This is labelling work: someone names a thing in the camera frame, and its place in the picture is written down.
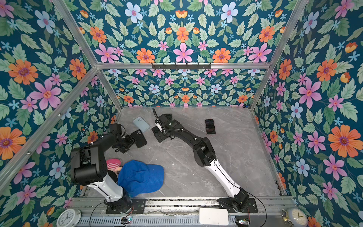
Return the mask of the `black phone case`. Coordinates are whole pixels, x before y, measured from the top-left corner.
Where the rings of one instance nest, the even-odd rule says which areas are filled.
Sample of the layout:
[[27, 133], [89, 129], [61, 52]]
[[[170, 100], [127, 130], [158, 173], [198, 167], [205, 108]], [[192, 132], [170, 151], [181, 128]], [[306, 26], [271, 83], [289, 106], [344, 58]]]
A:
[[147, 145], [147, 140], [141, 130], [136, 130], [131, 134], [131, 137], [135, 140], [137, 148], [141, 148]]

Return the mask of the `pink-edged smartphone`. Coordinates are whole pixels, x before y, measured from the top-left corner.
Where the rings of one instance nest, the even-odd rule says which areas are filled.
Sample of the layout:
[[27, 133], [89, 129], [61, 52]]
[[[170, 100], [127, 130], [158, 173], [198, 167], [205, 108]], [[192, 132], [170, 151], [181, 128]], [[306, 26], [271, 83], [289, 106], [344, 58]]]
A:
[[214, 122], [213, 119], [206, 119], [205, 120], [205, 127], [206, 127], [206, 134], [207, 135], [216, 134], [215, 122]]

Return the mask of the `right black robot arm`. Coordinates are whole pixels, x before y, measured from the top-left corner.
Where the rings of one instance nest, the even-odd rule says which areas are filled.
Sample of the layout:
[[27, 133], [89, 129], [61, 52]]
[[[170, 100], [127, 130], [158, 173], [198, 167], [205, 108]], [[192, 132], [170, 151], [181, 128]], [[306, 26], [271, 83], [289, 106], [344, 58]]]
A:
[[152, 111], [156, 118], [156, 126], [152, 128], [152, 132], [158, 142], [162, 143], [168, 138], [179, 138], [189, 145], [196, 163], [207, 169], [226, 191], [229, 202], [225, 206], [231, 207], [235, 212], [243, 212], [248, 204], [249, 194], [221, 166], [210, 140], [187, 130], [179, 121], [173, 119], [171, 113], [158, 115], [154, 108]]

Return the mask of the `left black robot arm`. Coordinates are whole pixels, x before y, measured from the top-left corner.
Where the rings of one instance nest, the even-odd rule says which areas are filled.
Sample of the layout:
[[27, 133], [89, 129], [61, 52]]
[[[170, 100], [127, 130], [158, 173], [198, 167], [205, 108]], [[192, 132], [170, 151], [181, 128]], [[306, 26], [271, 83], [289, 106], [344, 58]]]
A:
[[120, 124], [112, 124], [109, 132], [95, 142], [71, 152], [71, 182], [88, 186], [101, 194], [111, 210], [128, 213], [132, 202], [128, 193], [109, 175], [104, 153], [109, 148], [126, 152], [135, 143]]

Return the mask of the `light blue phone case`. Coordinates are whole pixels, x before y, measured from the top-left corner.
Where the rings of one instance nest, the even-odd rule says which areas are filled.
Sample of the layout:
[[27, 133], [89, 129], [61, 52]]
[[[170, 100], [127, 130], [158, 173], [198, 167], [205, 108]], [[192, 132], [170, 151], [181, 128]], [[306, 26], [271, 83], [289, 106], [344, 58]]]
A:
[[139, 129], [141, 130], [141, 132], [146, 132], [149, 128], [150, 125], [142, 118], [142, 117], [137, 117], [136, 119], [134, 119], [132, 121], [132, 123]]

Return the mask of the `blue-edged smartphone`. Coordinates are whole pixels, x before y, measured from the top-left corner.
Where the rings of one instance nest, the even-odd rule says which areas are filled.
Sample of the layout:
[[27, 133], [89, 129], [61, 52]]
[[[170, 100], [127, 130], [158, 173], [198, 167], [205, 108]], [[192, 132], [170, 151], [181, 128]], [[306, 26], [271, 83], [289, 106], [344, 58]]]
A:
[[165, 117], [166, 117], [169, 121], [171, 121], [171, 120], [173, 119], [173, 115], [172, 115], [171, 113], [164, 114], [164, 115], [165, 115]]

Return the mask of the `black plush toy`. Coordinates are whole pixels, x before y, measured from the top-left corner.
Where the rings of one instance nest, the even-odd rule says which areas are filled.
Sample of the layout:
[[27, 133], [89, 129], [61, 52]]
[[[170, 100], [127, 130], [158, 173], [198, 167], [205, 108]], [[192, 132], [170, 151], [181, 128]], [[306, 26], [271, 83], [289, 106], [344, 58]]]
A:
[[106, 162], [107, 164], [107, 173], [108, 175], [115, 181], [118, 181], [118, 176], [123, 168], [122, 161], [119, 159], [109, 159]]

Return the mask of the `blue baseball cap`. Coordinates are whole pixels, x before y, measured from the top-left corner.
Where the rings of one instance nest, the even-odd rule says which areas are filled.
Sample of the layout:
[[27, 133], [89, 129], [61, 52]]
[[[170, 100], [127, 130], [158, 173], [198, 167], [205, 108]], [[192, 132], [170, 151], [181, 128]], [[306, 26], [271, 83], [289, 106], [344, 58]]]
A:
[[117, 184], [122, 187], [130, 197], [139, 194], [154, 193], [161, 189], [164, 183], [164, 168], [160, 165], [145, 164], [132, 160], [124, 164]]

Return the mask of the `white rectangular box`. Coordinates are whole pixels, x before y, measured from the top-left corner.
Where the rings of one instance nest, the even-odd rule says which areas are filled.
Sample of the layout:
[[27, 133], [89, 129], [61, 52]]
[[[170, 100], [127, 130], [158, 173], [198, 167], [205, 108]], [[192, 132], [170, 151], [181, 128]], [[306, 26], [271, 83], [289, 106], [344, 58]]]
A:
[[199, 223], [203, 225], [228, 226], [228, 211], [226, 209], [217, 208], [200, 208]]

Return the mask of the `silver alarm clock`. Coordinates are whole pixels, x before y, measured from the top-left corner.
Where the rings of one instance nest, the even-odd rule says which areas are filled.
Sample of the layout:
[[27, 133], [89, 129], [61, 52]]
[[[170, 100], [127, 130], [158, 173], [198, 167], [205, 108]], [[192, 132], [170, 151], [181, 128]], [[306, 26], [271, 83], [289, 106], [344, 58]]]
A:
[[298, 208], [289, 208], [281, 211], [282, 219], [287, 227], [307, 227], [308, 218]]

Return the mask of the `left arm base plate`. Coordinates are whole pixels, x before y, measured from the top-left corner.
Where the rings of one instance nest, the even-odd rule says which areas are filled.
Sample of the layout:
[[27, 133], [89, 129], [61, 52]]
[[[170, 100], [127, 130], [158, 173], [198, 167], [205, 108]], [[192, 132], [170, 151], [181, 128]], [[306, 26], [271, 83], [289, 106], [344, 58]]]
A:
[[106, 209], [106, 214], [143, 214], [146, 206], [146, 199], [131, 198], [126, 204], [125, 201], [115, 201], [110, 203]]

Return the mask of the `black hook rail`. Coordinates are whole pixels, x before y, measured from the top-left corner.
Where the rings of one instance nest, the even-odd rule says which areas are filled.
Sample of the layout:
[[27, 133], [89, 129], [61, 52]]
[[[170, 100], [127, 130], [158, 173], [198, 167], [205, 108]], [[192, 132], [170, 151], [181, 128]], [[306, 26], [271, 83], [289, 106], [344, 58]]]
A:
[[211, 63], [152, 63], [153, 70], [209, 70]]

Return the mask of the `white wall clock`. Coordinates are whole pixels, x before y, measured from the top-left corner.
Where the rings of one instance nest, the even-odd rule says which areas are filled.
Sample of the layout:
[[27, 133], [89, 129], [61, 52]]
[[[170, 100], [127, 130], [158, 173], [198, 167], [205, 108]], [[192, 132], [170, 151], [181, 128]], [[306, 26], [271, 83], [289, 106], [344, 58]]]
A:
[[81, 220], [79, 209], [66, 209], [57, 219], [57, 227], [75, 227]]

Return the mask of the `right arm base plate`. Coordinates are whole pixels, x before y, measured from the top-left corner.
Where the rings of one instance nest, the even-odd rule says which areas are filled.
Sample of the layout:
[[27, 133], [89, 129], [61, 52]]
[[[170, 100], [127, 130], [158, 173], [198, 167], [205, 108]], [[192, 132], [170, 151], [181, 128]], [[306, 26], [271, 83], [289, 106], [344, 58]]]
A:
[[231, 197], [218, 198], [216, 201], [219, 208], [226, 209], [228, 213], [258, 213], [256, 200], [253, 198], [249, 198], [246, 203]]

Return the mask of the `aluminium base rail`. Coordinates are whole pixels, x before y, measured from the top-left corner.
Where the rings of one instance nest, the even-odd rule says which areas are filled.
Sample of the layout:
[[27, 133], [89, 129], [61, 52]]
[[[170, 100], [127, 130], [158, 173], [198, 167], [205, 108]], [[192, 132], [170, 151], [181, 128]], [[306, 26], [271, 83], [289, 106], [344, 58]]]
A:
[[[283, 226], [282, 210], [296, 208], [290, 196], [254, 198], [258, 213], [228, 213], [228, 227], [235, 227], [238, 220], [249, 220], [250, 226]], [[103, 198], [75, 198], [72, 209], [82, 214], [80, 227], [199, 227], [200, 208], [219, 208], [218, 197], [149, 197], [143, 214], [106, 214]]]

